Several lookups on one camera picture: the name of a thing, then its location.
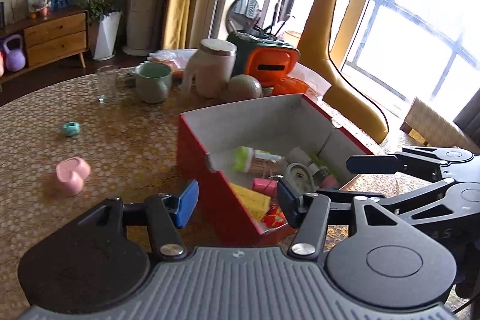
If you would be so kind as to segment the red orange toy figure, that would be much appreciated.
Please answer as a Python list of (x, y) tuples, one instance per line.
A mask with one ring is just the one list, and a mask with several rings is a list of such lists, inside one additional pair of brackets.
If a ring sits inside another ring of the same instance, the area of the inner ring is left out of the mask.
[(287, 223), (287, 219), (278, 204), (271, 204), (260, 221), (267, 229), (275, 229)]

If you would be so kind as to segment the yellow box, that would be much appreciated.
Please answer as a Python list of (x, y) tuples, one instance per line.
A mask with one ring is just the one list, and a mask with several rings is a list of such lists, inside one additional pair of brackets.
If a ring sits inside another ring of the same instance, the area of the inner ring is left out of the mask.
[(230, 183), (236, 197), (241, 202), (242, 206), (249, 212), (249, 214), (257, 221), (260, 221), (267, 214), (270, 208), (269, 196), (262, 193), (255, 192), (240, 185)]

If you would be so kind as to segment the clear bottle silver cap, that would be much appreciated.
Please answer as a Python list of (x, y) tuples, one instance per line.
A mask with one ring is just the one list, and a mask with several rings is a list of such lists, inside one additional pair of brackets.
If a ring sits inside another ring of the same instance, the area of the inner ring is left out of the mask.
[(298, 146), (289, 151), (286, 159), (288, 163), (300, 163), (305, 166), (312, 164), (312, 159), (309, 157), (309, 155)]

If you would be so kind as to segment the green lid toothpick jar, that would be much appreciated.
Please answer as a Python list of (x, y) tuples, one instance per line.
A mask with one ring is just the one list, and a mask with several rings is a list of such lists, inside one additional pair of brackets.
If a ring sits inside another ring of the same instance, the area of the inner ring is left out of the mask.
[(281, 155), (240, 146), (235, 150), (233, 169), (262, 177), (281, 175), (287, 168), (286, 161)]

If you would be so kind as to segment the pink heart shaped box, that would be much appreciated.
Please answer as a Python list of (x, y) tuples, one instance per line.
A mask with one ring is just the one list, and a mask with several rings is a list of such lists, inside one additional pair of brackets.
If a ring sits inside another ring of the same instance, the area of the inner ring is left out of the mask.
[(81, 157), (71, 157), (58, 163), (55, 178), (59, 191), (64, 196), (76, 196), (83, 190), (90, 172), (89, 163)]

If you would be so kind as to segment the pink pig figure toy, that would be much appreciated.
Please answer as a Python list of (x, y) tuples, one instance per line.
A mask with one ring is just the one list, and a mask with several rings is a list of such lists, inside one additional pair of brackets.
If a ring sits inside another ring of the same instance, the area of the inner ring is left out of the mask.
[(324, 179), (321, 180), (320, 188), (338, 190), (338, 180), (334, 175), (327, 175)]

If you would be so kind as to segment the yellow giraffe statue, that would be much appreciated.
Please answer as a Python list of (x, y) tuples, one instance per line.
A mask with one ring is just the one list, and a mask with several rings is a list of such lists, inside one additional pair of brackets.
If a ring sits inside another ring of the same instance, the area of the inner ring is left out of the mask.
[(323, 101), (380, 144), (389, 132), (386, 116), (340, 71), (367, 3), (368, 0), (349, 0), (337, 36), (331, 41), (337, 0), (314, 0), (298, 42), (298, 50), (300, 62), (330, 83)]

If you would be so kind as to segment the red white cardboard box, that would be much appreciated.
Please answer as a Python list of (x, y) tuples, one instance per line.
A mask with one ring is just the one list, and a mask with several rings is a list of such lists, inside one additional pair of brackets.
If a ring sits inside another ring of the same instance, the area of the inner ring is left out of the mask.
[(346, 167), (352, 155), (377, 153), (375, 141), (323, 102), (303, 94), (263, 97), (210, 106), (181, 114), (178, 170), (199, 183), (199, 209), (224, 246), (275, 244), (292, 229), (266, 229), (237, 197), (233, 186), (251, 188), (254, 179), (279, 175), (289, 163), (312, 171), (330, 169), (339, 187), (354, 174)]

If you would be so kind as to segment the orange tissue packet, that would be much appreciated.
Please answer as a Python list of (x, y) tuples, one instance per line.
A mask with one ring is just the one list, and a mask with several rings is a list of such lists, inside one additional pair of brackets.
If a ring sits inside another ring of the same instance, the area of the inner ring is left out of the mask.
[(330, 87), (331, 84), (322, 78), (313, 81), (304, 81), (286, 76), (274, 83), (272, 95), (306, 94), (313, 100), (322, 100)]

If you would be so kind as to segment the green ceramic mug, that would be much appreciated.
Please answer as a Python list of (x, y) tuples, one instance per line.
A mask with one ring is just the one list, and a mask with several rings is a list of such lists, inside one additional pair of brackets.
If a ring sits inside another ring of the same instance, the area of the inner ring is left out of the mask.
[(168, 99), (173, 72), (162, 62), (145, 61), (134, 69), (137, 95), (148, 104), (158, 104)]

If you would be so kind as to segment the clear drinking glass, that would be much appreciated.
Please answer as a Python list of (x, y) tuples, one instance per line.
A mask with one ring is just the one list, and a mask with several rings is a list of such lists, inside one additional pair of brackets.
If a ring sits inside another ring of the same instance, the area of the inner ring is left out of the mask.
[(97, 98), (101, 104), (113, 104), (118, 101), (117, 71), (113, 65), (103, 66), (96, 71)]

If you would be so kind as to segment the washing machine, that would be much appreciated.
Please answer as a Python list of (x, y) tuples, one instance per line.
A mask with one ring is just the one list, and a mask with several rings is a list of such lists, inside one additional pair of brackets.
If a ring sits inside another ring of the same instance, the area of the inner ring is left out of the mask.
[(265, 0), (218, 0), (211, 36), (226, 40), (230, 32), (245, 30), (259, 22)]

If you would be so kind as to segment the wooden media sideboard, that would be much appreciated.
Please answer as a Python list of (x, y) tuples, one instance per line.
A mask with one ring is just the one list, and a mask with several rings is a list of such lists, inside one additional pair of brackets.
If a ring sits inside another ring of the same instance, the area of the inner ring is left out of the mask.
[(1, 41), (19, 35), (25, 66), (18, 71), (8, 71), (1, 82), (21, 76), (39, 67), (77, 55), (86, 65), (84, 52), (89, 50), (88, 12), (80, 7), (67, 7), (47, 16), (22, 19), (1, 29)]

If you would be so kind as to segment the purple kettlebell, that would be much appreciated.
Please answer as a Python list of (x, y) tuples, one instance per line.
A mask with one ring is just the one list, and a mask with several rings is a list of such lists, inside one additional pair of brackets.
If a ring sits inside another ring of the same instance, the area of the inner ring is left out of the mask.
[[(13, 41), (18, 41), (19, 46), (17, 48), (10, 49), (9, 44)], [(23, 38), (20, 34), (13, 34), (7, 37), (3, 43), (3, 50), (6, 54), (6, 67), (10, 72), (17, 72), (22, 70), (26, 66), (26, 58), (23, 52)]]

